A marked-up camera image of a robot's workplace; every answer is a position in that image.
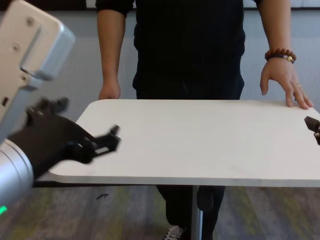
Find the black pants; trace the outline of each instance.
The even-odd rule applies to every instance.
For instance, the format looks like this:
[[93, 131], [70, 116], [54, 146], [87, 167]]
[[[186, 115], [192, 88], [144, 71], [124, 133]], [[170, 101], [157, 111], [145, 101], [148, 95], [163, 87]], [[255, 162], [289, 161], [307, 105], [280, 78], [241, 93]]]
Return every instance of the black pants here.
[[[137, 99], [171, 100], [239, 100], [244, 86], [241, 75], [221, 81], [195, 81], [144, 76], [136, 81], [148, 81], [137, 87]], [[191, 229], [192, 186], [158, 185], [166, 201], [166, 218], [171, 225]], [[211, 240], [224, 197], [224, 186], [212, 186], [213, 208], [203, 213], [202, 239]]]

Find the table top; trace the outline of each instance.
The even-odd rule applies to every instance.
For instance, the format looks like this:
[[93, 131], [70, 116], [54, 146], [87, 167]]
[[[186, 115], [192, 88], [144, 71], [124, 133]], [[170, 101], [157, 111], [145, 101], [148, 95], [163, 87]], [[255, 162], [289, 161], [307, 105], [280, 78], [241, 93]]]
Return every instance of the table top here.
[[101, 100], [77, 123], [93, 136], [117, 124], [117, 152], [50, 170], [61, 183], [320, 187], [312, 109], [254, 100]]

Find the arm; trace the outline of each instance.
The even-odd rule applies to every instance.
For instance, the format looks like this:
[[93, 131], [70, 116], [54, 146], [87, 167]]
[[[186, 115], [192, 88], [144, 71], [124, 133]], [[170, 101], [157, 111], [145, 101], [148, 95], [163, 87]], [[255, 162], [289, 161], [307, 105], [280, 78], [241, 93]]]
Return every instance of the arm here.
[[269, 48], [291, 50], [290, 0], [262, 0], [258, 9]]
[[[291, 3], [290, 0], [256, 0], [270, 49], [291, 50]], [[268, 81], [278, 82], [285, 91], [286, 104], [293, 107], [293, 97], [303, 109], [312, 102], [299, 84], [292, 63], [284, 58], [272, 58], [261, 73], [260, 87], [263, 95], [268, 92]]]
[[101, 52], [103, 85], [99, 99], [118, 99], [118, 69], [125, 35], [126, 15], [133, 0], [97, 0], [97, 28]]

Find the floor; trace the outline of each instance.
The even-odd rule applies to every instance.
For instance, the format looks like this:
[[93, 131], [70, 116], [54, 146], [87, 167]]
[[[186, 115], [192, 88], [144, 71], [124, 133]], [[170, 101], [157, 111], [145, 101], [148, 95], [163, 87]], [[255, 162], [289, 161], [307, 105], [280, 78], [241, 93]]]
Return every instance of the floor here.
[[[320, 188], [228, 187], [214, 239], [320, 240], [318, 203]], [[167, 227], [154, 186], [35, 188], [0, 216], [0, 239], [162, 240]]]

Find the person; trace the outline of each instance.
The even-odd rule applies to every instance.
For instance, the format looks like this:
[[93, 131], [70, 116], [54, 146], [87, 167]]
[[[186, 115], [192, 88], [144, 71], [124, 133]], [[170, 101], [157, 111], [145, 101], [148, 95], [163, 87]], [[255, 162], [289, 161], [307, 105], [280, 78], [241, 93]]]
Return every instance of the person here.
[[[99, 99], [120, 97], [119, 59], [125, 18], [133, 2], [96, 0], [103, 74]], [[291, 63], [295, 56], [290, 52], [290, 0], [255, 2], [271, 50], [266, 54], [268, 61], [261, 73], [262, 94], [267, 94], [268, 82], [274, 80], [285, 91], [289, 107], [294, 105], [293, 97], [301, 108], [312, 107]], [[134, 46], [138, 51], [138, 64], [133, 87], [137, 98], [239, 100], [244, 87], [240, 71], [245, 51], [243, 20], [242, 0], [136, 0]], [[170, 223], [164, 239], [189, 240], [192, 187], [157, 188], [166, 201], [166, 217]], [[225, 188], [212, 186], [210, 190], [213, 208], [203, 214], [203, 240], [213, 239]]]

